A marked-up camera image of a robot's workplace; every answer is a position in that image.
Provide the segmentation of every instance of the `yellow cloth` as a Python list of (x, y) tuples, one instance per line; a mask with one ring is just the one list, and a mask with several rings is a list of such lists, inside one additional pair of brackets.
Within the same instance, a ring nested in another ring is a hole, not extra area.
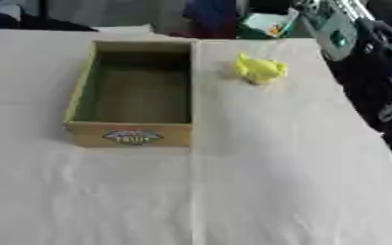
[(239, 76), (256, 84), (266, 84), (274, 78), (287, 76), (288, 66), (275, 60), (253, 59), (240, 54), (235, 63)]

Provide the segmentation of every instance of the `box label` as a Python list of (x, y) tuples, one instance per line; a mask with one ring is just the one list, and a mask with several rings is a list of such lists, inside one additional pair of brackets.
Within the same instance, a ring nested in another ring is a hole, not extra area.
[(163, 138), (163, 136), (142, 130), (122, 130), (106, 133), (102, 138), (124, 145), (144, 145)]

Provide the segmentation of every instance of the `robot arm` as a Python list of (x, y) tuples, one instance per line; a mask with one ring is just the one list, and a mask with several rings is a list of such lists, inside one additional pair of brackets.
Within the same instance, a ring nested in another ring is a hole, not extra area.
[(295, 7), (350, 102), (392, 149), (392, 28), (359, 0), (301, 0)]

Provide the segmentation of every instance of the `wooden box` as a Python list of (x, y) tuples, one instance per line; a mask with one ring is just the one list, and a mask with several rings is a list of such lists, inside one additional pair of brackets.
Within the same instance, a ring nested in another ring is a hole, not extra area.
[(64, 124), (77, 145), (189, 146), (191, 44), (95, 42)]

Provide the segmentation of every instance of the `crumpled yellow object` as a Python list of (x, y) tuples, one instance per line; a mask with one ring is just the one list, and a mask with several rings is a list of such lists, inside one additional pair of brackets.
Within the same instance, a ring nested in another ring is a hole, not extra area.
[(275, 60), (249, 58), (246, 54), (239, 55), (235, 69), (239, 76), (255, 84), (270, 83), (274, 78), (285, 77), (288, 73), (287, 64)]

